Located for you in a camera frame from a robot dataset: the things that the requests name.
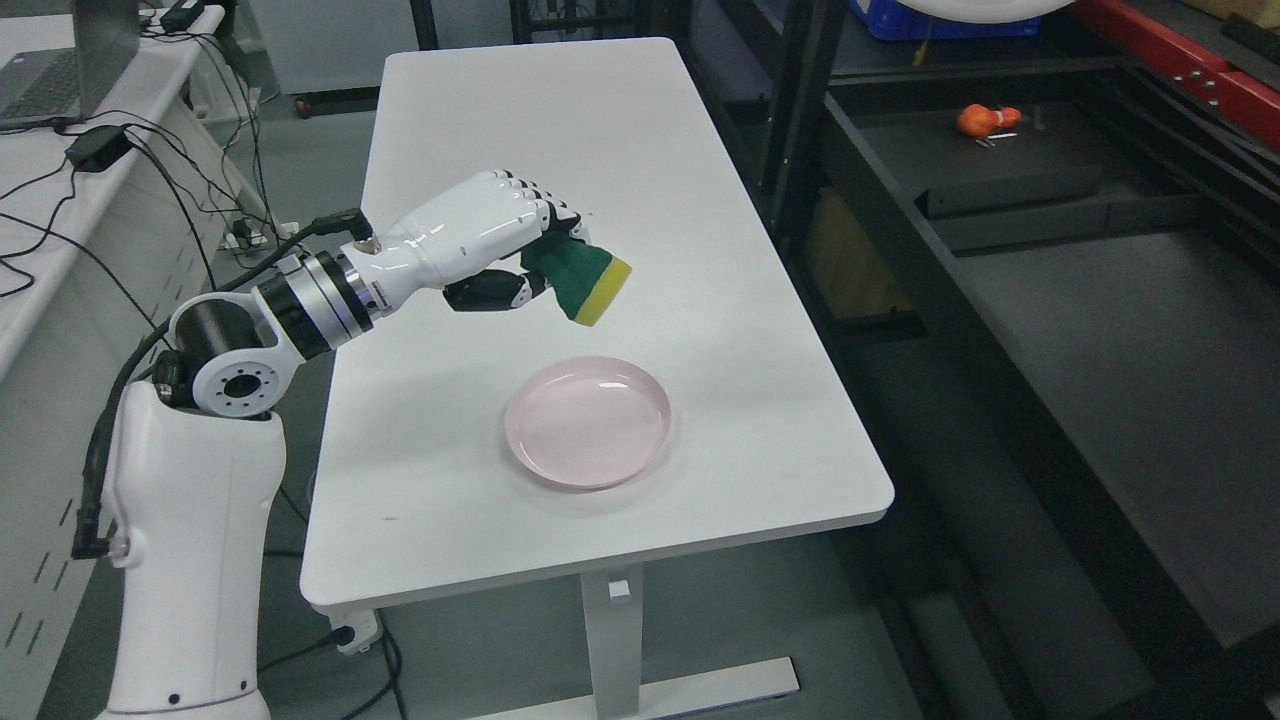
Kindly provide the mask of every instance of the power adapter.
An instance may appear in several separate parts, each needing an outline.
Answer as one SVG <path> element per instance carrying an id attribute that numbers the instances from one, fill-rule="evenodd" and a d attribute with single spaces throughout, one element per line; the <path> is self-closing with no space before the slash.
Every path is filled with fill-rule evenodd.
<path id="1" fill-rule="evenodd" d="M 182 32 L 196 22 L 205 12 L 205 0 L 180 0 L 160 15 L 160 27 L 165 32 Z"/>
<path id="2" fill-rule="evenodd" d="M 133 143 L 119 126 L 97 126 L 81 133 L 70 147 L 67 159 L 82 173 L 101 173 L 124 156 Z"/>

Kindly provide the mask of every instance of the green sponge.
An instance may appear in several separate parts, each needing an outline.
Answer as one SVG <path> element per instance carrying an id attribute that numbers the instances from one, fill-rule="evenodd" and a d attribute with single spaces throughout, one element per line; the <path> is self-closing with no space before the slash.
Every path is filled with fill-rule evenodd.
<path id="1" fill-rule="evenodd" d="M 547 278 L 564 315 L 589 327 L 600 319 L 631 274 L 631 265 L 608 250 L 562 232 L 547 233 L 526 246 L 520 252 L 520 266 Z"/>

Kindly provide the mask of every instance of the laptop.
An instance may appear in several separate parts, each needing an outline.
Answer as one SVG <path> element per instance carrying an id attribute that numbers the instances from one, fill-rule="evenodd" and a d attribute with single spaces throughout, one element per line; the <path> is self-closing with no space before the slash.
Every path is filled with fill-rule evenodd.
<path id="1" fill-rule="evenodd" d="M 74 47 L 18 53 L 0 68 L 0 129 L 92 115 L 138 51 L 138 0 L 72 0 Z"/>

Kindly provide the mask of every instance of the orange object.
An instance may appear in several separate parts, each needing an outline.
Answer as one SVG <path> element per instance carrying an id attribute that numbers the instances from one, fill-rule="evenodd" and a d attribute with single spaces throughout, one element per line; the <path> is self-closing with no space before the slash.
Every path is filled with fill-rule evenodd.
<path id="1" fill-rule="evenodd" d="M 969 137 L 987 137 L 997 128 L 1011 128 L 1023 119 L 1018 108 L 992 110 L 983 105 L 969 105 L 956 117 L 956 129 Z"/>

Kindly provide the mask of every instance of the pink plate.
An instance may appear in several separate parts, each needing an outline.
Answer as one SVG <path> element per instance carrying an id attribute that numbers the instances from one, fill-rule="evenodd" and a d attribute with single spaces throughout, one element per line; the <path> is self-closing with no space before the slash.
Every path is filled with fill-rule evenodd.
<path id="1" fill-rule="evenodd" d="M 572 357 L 516 391 L 507 442 L 553 483 L 598 489 L 644 470 L 671 428 L 671 401 L 649 373 L 614 357 Z"/>

